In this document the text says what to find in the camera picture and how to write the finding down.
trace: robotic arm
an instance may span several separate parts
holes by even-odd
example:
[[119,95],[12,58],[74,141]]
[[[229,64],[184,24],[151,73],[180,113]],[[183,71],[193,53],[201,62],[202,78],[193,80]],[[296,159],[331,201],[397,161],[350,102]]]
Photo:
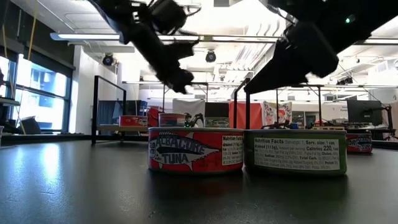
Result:
[[[132,0],[88,1],[119,34],[121,43],[134,44],[162,83],[186,93],[185,85],[192,84],[193,75],[181,69],[178,60],[192,56],[198,41],[164,45],[157,36],[174,34],[184,26],[183,7],[173,0],[152,0],[148,5]],[[337,53],[366,40],[397,15],[389,0],[259,1],[275,13],[283,9],[298,22],[286,28],[273,59],[245,86],[249,94],[307,82],[310,72],[327,76],[337,68]]]

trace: poster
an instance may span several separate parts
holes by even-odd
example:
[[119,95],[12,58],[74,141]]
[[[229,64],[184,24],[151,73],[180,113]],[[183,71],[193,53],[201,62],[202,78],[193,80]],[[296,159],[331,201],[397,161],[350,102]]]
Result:
[[[262,123],[264,126],[274,124],[277,121],[276,103],[262,102]],[[279,104],[279,123],[292,122],[292,103]]]

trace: white ceiling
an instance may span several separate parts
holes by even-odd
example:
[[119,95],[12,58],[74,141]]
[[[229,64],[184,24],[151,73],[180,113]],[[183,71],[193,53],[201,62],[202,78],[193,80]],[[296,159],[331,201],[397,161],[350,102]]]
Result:
[[[11,0],[29,14],[38,12],[38,20],[61,33],[114,33],[107,23],[102,20],[94,7],[82,0]],[[183,27],[184,30],[199,34],[214,35],[281,35],[285,21],[277,15],[269,12],[258,0],[242,0],[230,7],[213,7],[213,0],[178,0],[180,4],[201,4],[202,10],[189,17]],[[388,22],[373,32],[373,37],[398,37],[398,17]],[[120,45],[117,42],[90,42],[92,47]],[[195,48],[195,56],[181,60],[183,67],[194,67],[208,70],[215,63],[205,62],[208,49],[214,49],[218,64],[232,63],[233,67],[250,69],[260,54],[264,54],[269,46],[264,44],[220,44],[200,43]],[[246,57],[238,59],[239,53],[244,51]],[[130,62],[131,54],[115,54],[121,62]],[[373,63],[384,59],[398,57],[398,47],[392,46],[351,46],[339,54],[340,66],[328,78],[319,79],[309,75],[310,83],[335,84],[336,80],[343,77],[345,70],[353,72],[357,81],[368,83],[367,69]],[[141,66],[144,74],[150,74],[148,65],[141,58]],[[229,79],[239,81],[240,76],[246,73],[228,72]],[[208,80],[212,74],[195,75],[195,81]]]

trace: ceiling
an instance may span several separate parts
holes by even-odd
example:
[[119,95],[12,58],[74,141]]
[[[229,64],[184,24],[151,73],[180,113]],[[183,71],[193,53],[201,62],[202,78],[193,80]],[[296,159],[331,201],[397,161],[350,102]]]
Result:
[[[60,33],[98,33],[113,34],[114,31],[96,12],[94,7],[84,0],[11,0],[29,14],[37,11],[37,18],[44,24]],[[229,7],[214,7],[220,0],[177,0],[179,4],[200,4],[202,10],[189,17],[184,30],[198,34],[213,35],[274,35],[280,36],[286,22],[268,11],[258,0],[229,0]],[[398,37],[398,17],[373,32],[373,37]],[[102,57],[103,49],[123,46],[117,42],[89,42],[91,56]],[[270,44],[232,44],[232,43],[199,43],[194,51],[195,56],[180,61],[182,67],[196,71],[196,82],[212,81],[215,69],[226,68],[222,73],[224,82],[240,82],[248,72],[230,70],[253,70],[258,61],[267,53]],[[214,50],[217,56],[215,63],[206,63],[208,50]],[[155,81],[153,72],[139,53],[117,53],[120,62],[139,61],[141,75],[145,81]],[[310,83],[332,84],[337,80],[353,75],[358,83],[372,84],[368,71],[378,63],[398,58],[397,46],[351,46],[339,55],[340,66],[329,77],[319,79],[308,75]]]

